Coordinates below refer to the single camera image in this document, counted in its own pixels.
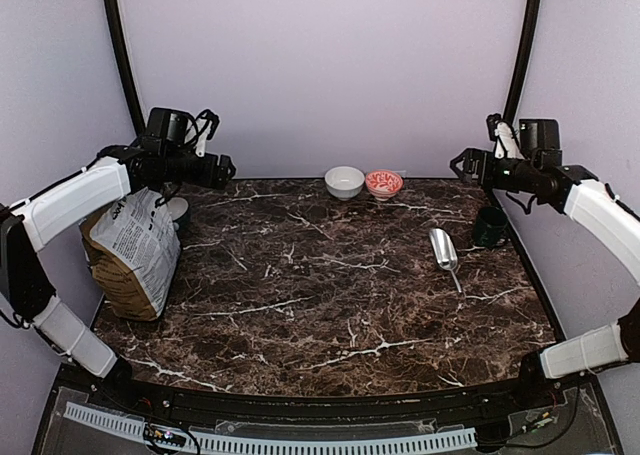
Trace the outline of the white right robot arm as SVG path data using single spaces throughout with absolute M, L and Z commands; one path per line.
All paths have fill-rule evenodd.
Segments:
M 449 162 L 464 181 L 485 190 L 526 192 L 589 231 L 639 279 L 639 217 L 610 186 L 580 165 L 537 168 L 527 159 L 496 158 L 467 148 Z M 618 320 L 545 348 L 534 363 L 547 380 L 639 361 L 639 305 Z

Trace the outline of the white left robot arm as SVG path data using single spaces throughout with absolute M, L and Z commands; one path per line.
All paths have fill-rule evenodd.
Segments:
M 14 323 L 29 324 L 100 379 L 128 378 L 131 367 L 57 296 L 38 254 L 95 210 L 145 187 L 187 183 L 222 189 L 235 176 L 227 155 L 190 149 L 159 155 L 112 145 L 78 172 L 30 199 L 1 209 L 1 294 Z

